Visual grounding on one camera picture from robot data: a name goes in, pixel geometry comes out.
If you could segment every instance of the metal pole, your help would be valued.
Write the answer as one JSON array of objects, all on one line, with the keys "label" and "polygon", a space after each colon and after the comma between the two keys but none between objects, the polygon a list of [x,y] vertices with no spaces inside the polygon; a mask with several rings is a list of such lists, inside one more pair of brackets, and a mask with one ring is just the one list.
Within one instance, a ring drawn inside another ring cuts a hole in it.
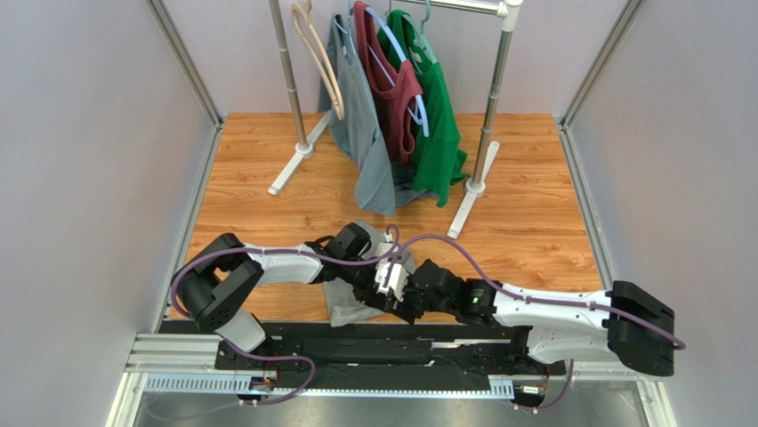
[{"label": "metal pole", "polygon": [[[399,0],[405,3],[426,4],[426,0]],[[453,9],[455,11],[466,11],[485,13],[488,15],[497,15],[500,6],[497,3],[481,2],[478,0],[431,0],[432,6]]]},{"label": "metal pole", "polygon": [[173,54],[176,56],[181,68],[184,70],[184,74],[187,76],[189,84],[198,95],[200,103],[203,105],[203,109],[206,111],[206,114],[214,125],[217,128],[220,127],[226,119],[226,116],[216,107],[214,99],[211,96],[210,91],[208,91],[208,87],[200,77],[198,68],[195,66],[192,58],[190,58],[190,52],[187,50],[187,46],[181,40],[179,30],[176,29],[171,14],[165,7],[164,0],[148,0],[147,3],[150,10],[153,12],[153,16],[155,16],[158,26],[163,30],[165,39],[171,46]]},{"label": "metal pole", "polygon": [[566,115],[560,121],[563,126],[571,127],[574,124],[574,120],[577,119],[579,112],[585,105],[587,98],[590,96],[590,92],[594,88],[597,80],[600,78],[603,70],[610,63],[610,59],[613,57],[614,52],[624,41],[624,36],[632,27],[634,19],[637,18],[642,6],[645,4],[645,0],[627,0],[624,10],[618,15],[616,23],[613,25],[613,29],[610,30],[608,38],[606,38],[598,56],[595,58],[590,71],[587,73],[585,80],[579,86],[577,94],[574,95],[574,99],[568,105]]},{"label": "metal pole", "polygon": [[289,49],[286,45],[286,34],[284,22],[282,22],[282,11],[279,8],[279,0],[269,0],[269,6],[271,8],[271,17],[274,19],[274,29],[277,30],[279,56],[282,60],[282,69],[285,72],[286,89],[289,92],[289,105],[292,107],[294,129],[297,131],[297,145],[305,149],[308,146],[308,137],[305,134],[305,125],[302,123],[300,99],[297,97],[297,85],[294,83],[294,72],[292,70],[292,61],[289,58]]},{"label": "metal pole", "polygon": [[497,47],[495,71],[492,75],[492,85],[489,88],[487,112],[484,115],[484,125],[481,127],[479,150],[476,155],[476,166],[474,167],[473,176],[474,186],[481,185],[482,176],[484,175],[484,164],[487,159],[490,137],[492,136],[492,125],[495,123],[495,115],[497,114],[497,100],[500,98],[500,85],[503,82],[503,74],[505,72],[505,60],[508,58],[508,50],[511,47],[511,34],[512,32],[510,31],[500,32],[500,45]]}]

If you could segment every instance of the white rack base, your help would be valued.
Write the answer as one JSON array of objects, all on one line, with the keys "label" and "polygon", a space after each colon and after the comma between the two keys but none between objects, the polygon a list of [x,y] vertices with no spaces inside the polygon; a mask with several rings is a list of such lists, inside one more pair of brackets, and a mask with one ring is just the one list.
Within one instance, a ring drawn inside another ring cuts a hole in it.
[{"label": "white rack base", "polygon": [[330,112],[327,111],[324,116],[321,117],[319,122],[316,123],[313,130],[308,134],[308,139],[305,144],[298,143],[294,145],[294,154],[292,155],[292,158],[289,159],[289,162],[287,162],[284,169],[282,169],[282,172],[279,173],[277,179],[274,180],[274,183],[269,187],[269,194],[272,196],[278,196],[281,194],[284,187],[286,187],[294,176],[294,173],[297,172],[300,165],[302,165],[302,162],[313,157],[313,153],[316,152],[316,143],[319,142],[321,135],[324,134],[324,131],[329,125],[329,115]]},{"label": "white rack base", "polygon": [[477,198],[484,196],[484,190],[487,187],[487,185],[484,183],[484,180],[487,179],[489,168],[492,167],[492,163],[495,161],[495,156],[497,156],[497,151],[499,149],[500,142],[491,141],[489,143],[489,147],[487,148],[487,157],[485,157],[484,160],[484,171],[481,175],[481,184],[475,185],[473,179],[469,179],[466,182],[466,195],[464,196],[464,201],[461,203],[461,207],[458,208],[458,212],[456,213],[456,217],[453,219],[453,223],[450,224],[450,228],[448,229],[448,237],[458,238],[458,236],[461,234],[461,230],[466,223],[466,220],[469,217],[469,214],[472,211],[474,202]]}]

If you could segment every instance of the white wall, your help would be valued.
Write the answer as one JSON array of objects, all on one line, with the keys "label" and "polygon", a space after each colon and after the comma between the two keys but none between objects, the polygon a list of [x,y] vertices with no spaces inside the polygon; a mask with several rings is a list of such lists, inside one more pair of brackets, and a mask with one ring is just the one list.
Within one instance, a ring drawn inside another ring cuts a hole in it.
[{"label": "white wall", "polygon": [[679,425],[755,425],[756,2],[647,2],[573,135],[616,277],[676,311]]},{"label": "white wall", "polygon": [[0,425],[103,425],[214,130],[144,1],[0,4]]},{"label": "white wall", "polygon": [[[192,59],[223,113],[289,111],[269,2],[165,0]],[[291,0],[281,0],[303,111],[315,111],[319,74],[294,32]],[[326,40],[342,0],[315,0],[314,25]],[[369,1],[384,13],[388,2]],[[416,21],[424,6],[393,2]],[[625,0],[527,0],[505,71],[500,112],[565,112]],[[457,112],[483,112],[495,64],[498,18],[432,8],[426,33],[443,65]]]}]

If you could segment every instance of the gray shirt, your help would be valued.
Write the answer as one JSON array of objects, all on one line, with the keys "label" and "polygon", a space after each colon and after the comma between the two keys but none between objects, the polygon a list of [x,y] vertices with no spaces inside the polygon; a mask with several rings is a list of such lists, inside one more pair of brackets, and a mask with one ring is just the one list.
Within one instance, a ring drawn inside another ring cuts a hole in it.
[{"label": "gray shirt", "polygon": [[[334,15],[329,29],[327,54],[337,76],[345,106],[344,119],[329,118],[329,130],[337,147],[358,166],[355,201],[361,209],[394,216],[396,206],[404,206],[423,192],[413,191],[413,169],[390,162],[374,99],[350,37],[335,24],[354,32],[353,22],[345,25],[342,15]],[[331,108],[326,88],[321,84],[319,111]]]}]

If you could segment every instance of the hanging clothes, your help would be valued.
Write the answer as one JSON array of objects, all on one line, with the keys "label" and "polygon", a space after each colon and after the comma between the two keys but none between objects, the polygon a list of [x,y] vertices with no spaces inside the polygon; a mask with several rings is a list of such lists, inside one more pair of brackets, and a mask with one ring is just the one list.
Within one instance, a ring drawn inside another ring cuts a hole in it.
[{"label": "hanging clothes", "polygon": [[[431,190],[439,195],[437,206],[448,202],[450,186],[455,185],[469,175],[462,173],[466,161],[465,151],[458,149],[461,134],[458,132],[453,106],[450,103],[448,86],[439,62],[432,61],[421,46],[428,46],[428,41],[418,34],[412,18],[402,10],[394,10],[387,16],[387,25],[392,34],[398,38],[400,47],[412,61],[415,76],[423,89],[423,101],[429,120],[428,137],[418,132],[415,137],[415,151],[409,163],[415,169],[413,189]],[[399,65],[398,55],[394,52],[389,39],[379,35],[382,50],[389,56],[390,63]]]},{"label": "hanging clothes", "polygon": [[[415,132],[407,109],[414,109],[414,98],[422,94],[422,89],[409,61],[398,64],[397,67],[390,64],[376,36],[374,17],[366,12],[367,7],[368,4],[363,2],[355,2],[353,5],[356,48],[374,95],[387,152],[391,160],[405,165],[415,150]],[[369,48],[373,49],[376,58]],[[388,76],[395,82],[394,86]]]},{"label": "hanging clothes", "polygon": [[[354,22],[345,22],[342,15],[336,14],[330,23],[327,56],[342,93],[344,119],[332,114],[329,131],[340,151],[360,170],[355,184],[358,206],[377,214],[394,216],[396,206],[407,205],[421,192],[412,189],[413,170],[409,166],[391,165],[366,73],[354,43],[338,27],[350,28],[355,34]],[[328,111],[332,103],[323,82],[320,89],[319,111]]]}]

